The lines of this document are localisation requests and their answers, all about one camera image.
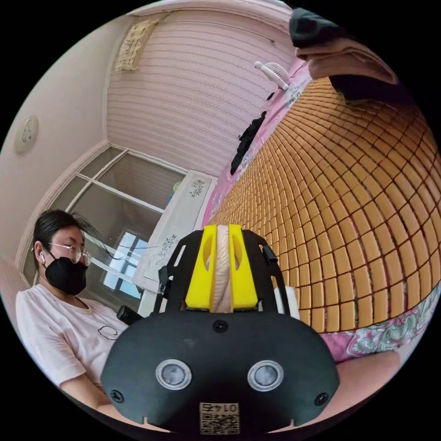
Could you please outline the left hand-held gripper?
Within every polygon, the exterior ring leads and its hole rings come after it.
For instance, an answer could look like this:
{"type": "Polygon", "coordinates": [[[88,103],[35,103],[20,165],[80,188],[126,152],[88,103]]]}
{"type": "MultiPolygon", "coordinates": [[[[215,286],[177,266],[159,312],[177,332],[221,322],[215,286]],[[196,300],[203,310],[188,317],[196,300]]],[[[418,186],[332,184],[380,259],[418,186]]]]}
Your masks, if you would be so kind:
{"type": "Polygon", "coordinates": [[[142,319],[142,316],[126,305],[122,305],[117,311],[117,318],[127,327],[142,319]]]}

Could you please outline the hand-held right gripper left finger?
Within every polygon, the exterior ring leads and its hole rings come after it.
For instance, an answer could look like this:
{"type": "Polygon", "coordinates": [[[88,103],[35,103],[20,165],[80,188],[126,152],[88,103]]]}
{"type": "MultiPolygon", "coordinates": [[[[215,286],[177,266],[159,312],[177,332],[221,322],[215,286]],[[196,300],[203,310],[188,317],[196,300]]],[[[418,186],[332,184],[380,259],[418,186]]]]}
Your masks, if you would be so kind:
{"type": "Polygon", "coordinates": [[[215,297],[217,226],[200,231],[196,260],[185,298],[187,309],[212,312],[215,297]]]}

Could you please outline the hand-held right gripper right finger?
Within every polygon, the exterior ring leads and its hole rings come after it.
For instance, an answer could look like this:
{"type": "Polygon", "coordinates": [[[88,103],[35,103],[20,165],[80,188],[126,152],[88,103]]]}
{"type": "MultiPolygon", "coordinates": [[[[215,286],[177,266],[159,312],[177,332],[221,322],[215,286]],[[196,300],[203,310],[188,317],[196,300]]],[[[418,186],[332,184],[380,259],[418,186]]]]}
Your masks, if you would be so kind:
{"type": "Polygon", "coordinates": [[[255,309],[258,297],[241,226],[230,224],[228,234],[231,309],[255,309]]]}

